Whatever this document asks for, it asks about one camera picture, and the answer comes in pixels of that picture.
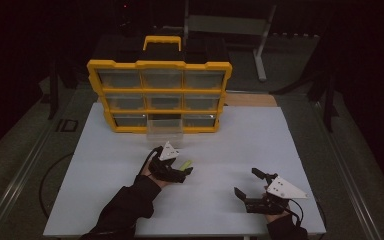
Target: white table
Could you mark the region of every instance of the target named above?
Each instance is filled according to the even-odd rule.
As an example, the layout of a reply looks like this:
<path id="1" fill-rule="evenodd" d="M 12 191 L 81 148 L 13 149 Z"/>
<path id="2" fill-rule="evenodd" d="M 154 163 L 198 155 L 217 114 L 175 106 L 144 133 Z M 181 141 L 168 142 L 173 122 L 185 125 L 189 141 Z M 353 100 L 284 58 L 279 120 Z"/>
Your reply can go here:
<path id="1" fill-rule="evenodd" d="M 114 133 L 95 103 L 44 230 L 45 236 L 77 237 L 95 224 L 102 208 L 123 185 L 131 185 L 150 152 L 142 134 Z M 265 181 L 256 167 L 278 173 L 309 195 L 297 200 L 302 226 L 324 233 L 317 205 L 285 118 L 277 107 L 225 107 L 217 133 L 184 135 L 174 165 L 193 160 L 183 184 L 164 188 L 154 201 L 151 219 L 138 221 L 136 236 L 258 236 L 267 234 L 260 214 L 246 213 L 234 195 L 261 197 Z M 293 203 L 291 209 L 300 213 Z"/>

